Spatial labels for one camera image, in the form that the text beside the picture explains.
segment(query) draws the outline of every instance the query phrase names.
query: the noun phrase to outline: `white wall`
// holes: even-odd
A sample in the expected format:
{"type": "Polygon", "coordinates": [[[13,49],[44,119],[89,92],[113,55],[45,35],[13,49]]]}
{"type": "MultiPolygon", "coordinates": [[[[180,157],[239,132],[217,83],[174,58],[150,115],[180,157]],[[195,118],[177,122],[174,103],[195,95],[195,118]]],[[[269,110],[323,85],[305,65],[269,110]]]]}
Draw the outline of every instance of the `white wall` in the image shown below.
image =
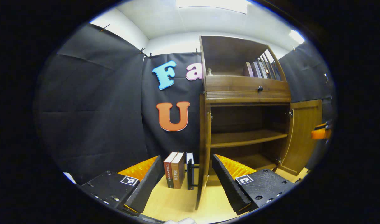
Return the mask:
{"type": "Polygon", "coordinates": [[[253,37],[248,37],[238,34],[228,34],[220,32],[189,32],[181,34],[171,34],[162,37],[157,37],[149,40],[146,49],[144,50],[145,54],[149,55],[151,52],[153,55],[160,54],[170,54],[170,53],[183,53],[183,52],[200,52],[200,39],[198,35],[224,35],[231,37],[238,37],[247,40],[252,40],[259,42],[261,44],[267,44],[270,46],[271,50],[274,52],[277,58],[283,57],[285,54],[290,52],[289,50],[284,49],[283,47],[277,46],[275,44],[259,40],[253,37]]]}
{"type": "Polygon", "coordinates": [[[106,30],[117,34],[138,49],[146,47],[149,42],[146,35],[144,35],[143,32],[130,19],[128,19],[128,17],[116,8],[105,12],[89,23],[95,24],[99,27],[106,27],[110,24],[106,27],[106,30]]]}

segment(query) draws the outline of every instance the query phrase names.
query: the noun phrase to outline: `light wooden floor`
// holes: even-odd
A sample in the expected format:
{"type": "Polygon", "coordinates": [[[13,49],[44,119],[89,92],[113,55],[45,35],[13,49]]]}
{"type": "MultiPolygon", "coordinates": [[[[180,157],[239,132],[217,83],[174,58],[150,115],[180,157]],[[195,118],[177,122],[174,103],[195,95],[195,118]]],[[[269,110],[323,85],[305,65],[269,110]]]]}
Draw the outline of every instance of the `light wooden floor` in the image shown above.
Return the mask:
{"type": "MultiPolygon", "coordinates": [[[[308,169],[304,168],[298,176],[281,169],[277,169],[276,173],[295,182],[299,178],[304,178],[307,171],[308,169]]],[[[198,176],[198,169],[194,169],[194,175],[198,176]]],[[[200,206],[198,210],[195,210],[197,187],[194,187],[194,190],[187,190],[186,180],[187,173],[181,189],[172,189],[168,188],[166,177],[162,177],[153,189],[143,214],[163,221],[177,222],[185,218],[192,218],[197,224],[220,222],[237,217],[227,200],[223,187],[216,184],[215,179],[211,180],[213,183],[207,184],[200,206]]]]}

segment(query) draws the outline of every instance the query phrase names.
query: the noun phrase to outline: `upper shelf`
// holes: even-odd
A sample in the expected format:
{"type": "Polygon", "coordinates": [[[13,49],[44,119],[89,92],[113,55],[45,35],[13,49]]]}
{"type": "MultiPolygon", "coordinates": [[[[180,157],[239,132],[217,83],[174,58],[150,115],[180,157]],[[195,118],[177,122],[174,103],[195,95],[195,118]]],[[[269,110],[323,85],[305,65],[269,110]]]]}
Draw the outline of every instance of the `upper shelf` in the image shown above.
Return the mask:
{"type": "Polygon", "coordinates": [[[246,146],[285,138],[287,134],[271,130],[211,134],[211,148],[246,146]]]}

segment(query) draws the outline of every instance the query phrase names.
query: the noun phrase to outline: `bookend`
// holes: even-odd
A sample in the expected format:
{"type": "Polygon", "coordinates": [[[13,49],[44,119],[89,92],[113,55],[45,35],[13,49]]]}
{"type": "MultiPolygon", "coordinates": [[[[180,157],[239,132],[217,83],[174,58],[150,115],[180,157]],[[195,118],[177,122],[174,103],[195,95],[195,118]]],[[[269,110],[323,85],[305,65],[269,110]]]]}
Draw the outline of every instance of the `bookend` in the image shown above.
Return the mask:
{"type": "Polygon", "coordinates": [[[212,168],[237,214],[254,210],[282,197],[295,185],[269,169],[236,177],[234,181],[216,155],[212,159],[212,168]]]}
{"type": "Polygon", "coordinates": [[[163,174],[161,156],[158,156],[141,182],[134,177],[106,171],[83,184],[81,188],[86,194],[112,208],[139,216],[163,174]]]}
{"type": "Polygon", "coordinates": [[[198,187],[198,184],[194,184],[194,169],[199,167],[192,164],[192,159],[187,161],[187,190],[194,190],[194,187],[198,187]]]}

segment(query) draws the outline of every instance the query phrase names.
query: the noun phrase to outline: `blue letter f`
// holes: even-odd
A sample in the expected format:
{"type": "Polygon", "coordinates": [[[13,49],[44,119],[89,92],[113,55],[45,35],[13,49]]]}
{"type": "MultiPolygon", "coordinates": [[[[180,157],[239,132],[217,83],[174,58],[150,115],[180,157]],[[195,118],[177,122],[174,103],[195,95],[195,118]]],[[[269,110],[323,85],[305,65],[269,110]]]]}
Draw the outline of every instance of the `blue letter f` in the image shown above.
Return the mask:
{"type": "Polygon", "coordinates": [[[176,62],[168,61],[167,63],[153,69],[153,72],[157,74],[158,81],[160,82],[160,85],[158,87],[159,90],[163,90],[173,85],[173,80],[170,80],[168,76],[172,78],[175,77],[175,72],[173,71],[173,68],[171,68],[175,66],[176,66],[176,62]]]}

